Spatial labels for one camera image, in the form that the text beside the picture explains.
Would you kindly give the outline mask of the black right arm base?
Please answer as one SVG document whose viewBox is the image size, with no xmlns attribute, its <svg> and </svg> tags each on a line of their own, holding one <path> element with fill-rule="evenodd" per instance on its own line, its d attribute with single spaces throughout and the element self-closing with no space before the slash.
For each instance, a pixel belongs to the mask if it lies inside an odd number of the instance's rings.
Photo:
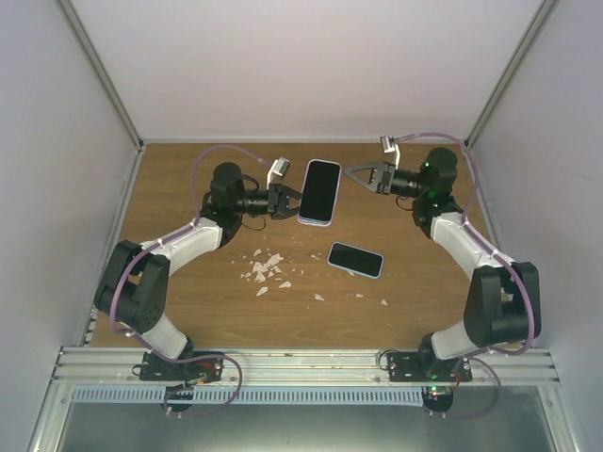
<svg viewBox="0 0 603 452">
<path fill-rule="evenodd" d="M 471 366 L 459 358 L 438 360 L 420 351 L 386 349 L 376 357 L 376 364 L 386 371 L 392 382 L 470 382 Z"/>
</svg>

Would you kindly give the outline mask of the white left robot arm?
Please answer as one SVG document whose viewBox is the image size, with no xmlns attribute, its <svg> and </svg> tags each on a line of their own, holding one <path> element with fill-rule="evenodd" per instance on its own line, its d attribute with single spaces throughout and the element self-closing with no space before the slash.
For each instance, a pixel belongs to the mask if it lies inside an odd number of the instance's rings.
<svg viewBox="0 0 603 452">
<path fill-rule="evenodd" d="M 94 307 L 107 315 L 111 328 L 159 355 L 171 379 L 191 375 L 194 358 L 186 351 L 189 338 L 168 319 L 165 309 L 170 277 L 200 256 L 227 245 L 245 215 L 288 219 L 299 209 L 292 200 L 302 194 L 285 186 L 290 162 L 281 157 L 269 167 L 261 188 L 239 165 L 226 162 L 213 171 L 197 216 L 183 227 L 143 243 L 119 242 L 112 251 L 94 296 Z"/>
</svg>

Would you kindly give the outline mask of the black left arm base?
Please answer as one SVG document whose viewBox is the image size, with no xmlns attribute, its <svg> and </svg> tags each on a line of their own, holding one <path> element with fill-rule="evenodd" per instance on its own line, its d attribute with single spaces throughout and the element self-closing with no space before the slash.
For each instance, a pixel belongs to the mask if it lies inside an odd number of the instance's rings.
<svg viewBox="0 0 603 452">
<path fill-rule="evenodd" d="M 132 367 L 132 374 L 142 381 L 209 383 L 221 379 L 223 357 L 220 352 L 189 350 L 183 358 L 193 358 L 191 363 L 172 363 L 154 353 L 144 353 L 142 362 Z"/>
</svg>

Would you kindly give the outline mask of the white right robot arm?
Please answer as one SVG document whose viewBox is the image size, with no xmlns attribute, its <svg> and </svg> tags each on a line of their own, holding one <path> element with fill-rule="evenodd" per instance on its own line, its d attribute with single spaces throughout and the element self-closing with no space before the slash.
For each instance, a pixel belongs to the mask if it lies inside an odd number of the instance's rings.
<svg viewBox="0 0 603 452">
<path fill-rule="evenodd" d="M 488 349 L 506 353 L 509 344 L 517 343 L 522 354 L 541 331 L 538 270 L 500 252 L 470 223 L 452 195 L 457 163 L 455 152 L 438 147 L 417 171 L 384 161 L 344 170 L 372 193 L 412 199 L 415 225 L 470 280 L 462 320 L 427 334 L 418 347 L 417 370 L 429 381 L 443 378 L 452 363 Z"/>
</svg>

